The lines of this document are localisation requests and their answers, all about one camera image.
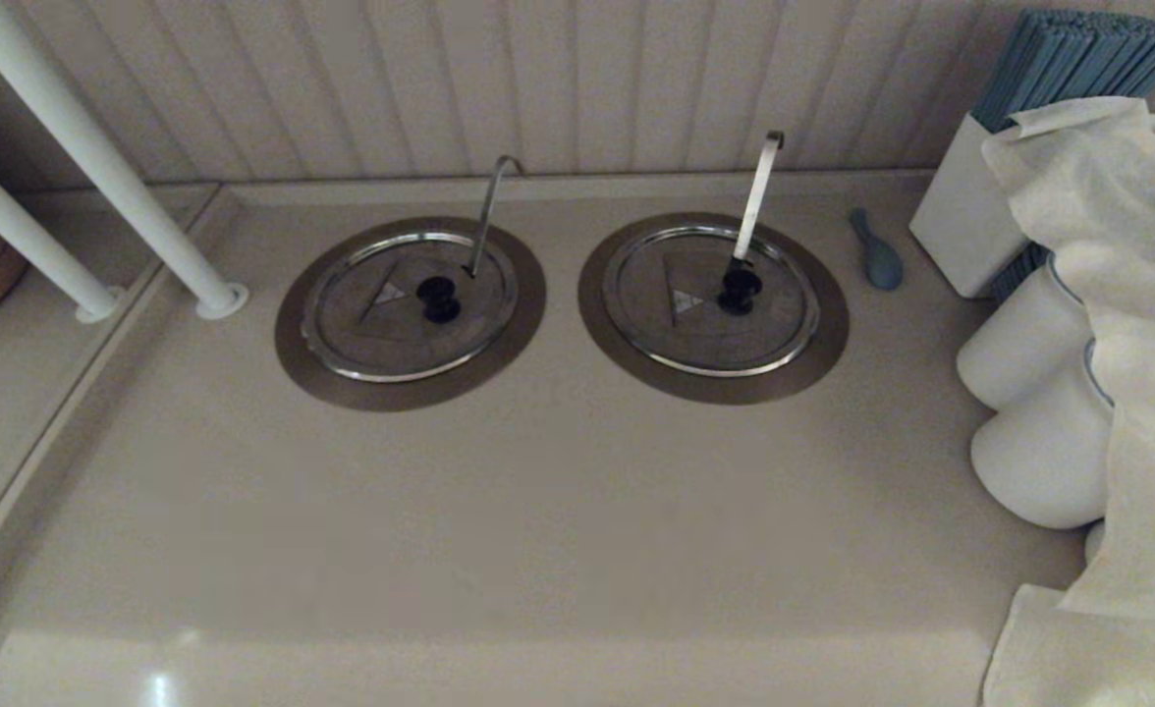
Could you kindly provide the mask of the blue ribbed pack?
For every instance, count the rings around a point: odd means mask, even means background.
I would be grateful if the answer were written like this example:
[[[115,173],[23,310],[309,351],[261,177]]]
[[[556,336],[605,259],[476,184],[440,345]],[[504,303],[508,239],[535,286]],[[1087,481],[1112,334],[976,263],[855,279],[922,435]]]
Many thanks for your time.
[[[994,274],[988,286],[988,296],[994,302],[1005,302],[1018,286],[1043,267],[1052,258],[1053,251],[1035,241],[1029,241],[1008,265]]]

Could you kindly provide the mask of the long white support pole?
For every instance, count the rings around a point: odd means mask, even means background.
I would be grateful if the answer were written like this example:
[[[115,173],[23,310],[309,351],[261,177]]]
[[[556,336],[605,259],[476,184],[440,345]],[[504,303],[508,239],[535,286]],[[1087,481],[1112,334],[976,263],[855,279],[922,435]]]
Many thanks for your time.
[[[222,319],[244,307],[249,299],[247,288],[219,276],[176,221],[170,218],[106,131],[102,131],[70,91],[55,64],[29,39],[25,28],[2,0],[0,75],[110,204],[128,221],[134,232],[195,295],[199,317]]]

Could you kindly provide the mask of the white square holder box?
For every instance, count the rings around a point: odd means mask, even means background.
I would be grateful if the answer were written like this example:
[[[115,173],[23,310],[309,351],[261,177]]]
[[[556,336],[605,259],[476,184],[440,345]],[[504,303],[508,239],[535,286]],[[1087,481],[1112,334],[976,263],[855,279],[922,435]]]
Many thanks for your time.
[[[986,299],[994,280],[1029,245],[983,157],[991,137],[966,113],[909,224],[952,290],[964,299]]]

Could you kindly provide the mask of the steel hinged lid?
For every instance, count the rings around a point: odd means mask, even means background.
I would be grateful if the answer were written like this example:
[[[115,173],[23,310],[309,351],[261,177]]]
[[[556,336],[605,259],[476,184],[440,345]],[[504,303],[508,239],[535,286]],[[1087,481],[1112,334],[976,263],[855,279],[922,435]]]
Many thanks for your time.
[[[377,236],[316,274],[301,304],[301,338],[335,374],[415,382],[465,365],[507,330],[521,269],[455,230]]]
[[[629,236],[597,277],[608,317],[644,357],[686,374],[746,379],[799,357],[821,319],[814,283],[783,241],[675,219]]]

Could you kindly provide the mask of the steel hinged lid, glossy knob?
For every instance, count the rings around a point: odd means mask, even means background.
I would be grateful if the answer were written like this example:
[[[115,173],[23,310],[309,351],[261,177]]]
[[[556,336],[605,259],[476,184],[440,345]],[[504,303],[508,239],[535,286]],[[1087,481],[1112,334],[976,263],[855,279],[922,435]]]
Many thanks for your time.
[[[799,357],[821,319],[814,283],[783,241],[675,219],[629,236],[597,277],[608,317],[644,357],[686,374],[746,379]]]

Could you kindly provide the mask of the short white support pole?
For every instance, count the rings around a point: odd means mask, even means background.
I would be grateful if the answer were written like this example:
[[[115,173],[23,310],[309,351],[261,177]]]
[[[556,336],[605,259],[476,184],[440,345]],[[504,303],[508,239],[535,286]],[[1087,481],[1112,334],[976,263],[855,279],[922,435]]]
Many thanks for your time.
[[[0,238],[79,305],[82,323],[100,322],[119,307],[120,288],[103,285],[0,185]]]

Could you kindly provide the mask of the white cup stack, blue rim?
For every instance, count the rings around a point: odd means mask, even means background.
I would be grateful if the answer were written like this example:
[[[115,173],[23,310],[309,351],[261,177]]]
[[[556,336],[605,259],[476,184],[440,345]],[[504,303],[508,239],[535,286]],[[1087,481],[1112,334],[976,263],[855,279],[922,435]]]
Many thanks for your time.
[[[974,399],[1001,410],[1091,338],[1085,302],[1064,282],[1053,253],[964,342],[957,373]]]
[[[973,436],[969,459],[1005,509],[1071,529],[1106,514],[1115,410],[1089,379],[1058,375],[1003,408]]]

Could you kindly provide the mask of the small blue plastic spoon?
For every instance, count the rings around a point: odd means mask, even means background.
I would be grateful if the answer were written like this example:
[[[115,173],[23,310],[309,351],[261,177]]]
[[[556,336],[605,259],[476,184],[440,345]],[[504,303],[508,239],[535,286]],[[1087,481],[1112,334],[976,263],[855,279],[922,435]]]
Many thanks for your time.
[[[904,262],[896,250],[874,232],[864,207],[854,207],[848,221],[863,246],[863,271],[869,285],[884,292],[895,291],[904,282]]]

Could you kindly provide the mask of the white woven cloth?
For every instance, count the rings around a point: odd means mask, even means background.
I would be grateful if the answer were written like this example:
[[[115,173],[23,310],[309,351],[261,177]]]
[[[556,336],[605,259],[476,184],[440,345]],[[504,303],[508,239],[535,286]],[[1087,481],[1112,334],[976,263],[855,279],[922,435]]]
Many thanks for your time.
[[[1155,707],[1155,113],[1095,97],[1013,121],[982,156],[1083,300],[1115,426],[1098,550],[1067,590],[1018,591],[981,704]]]

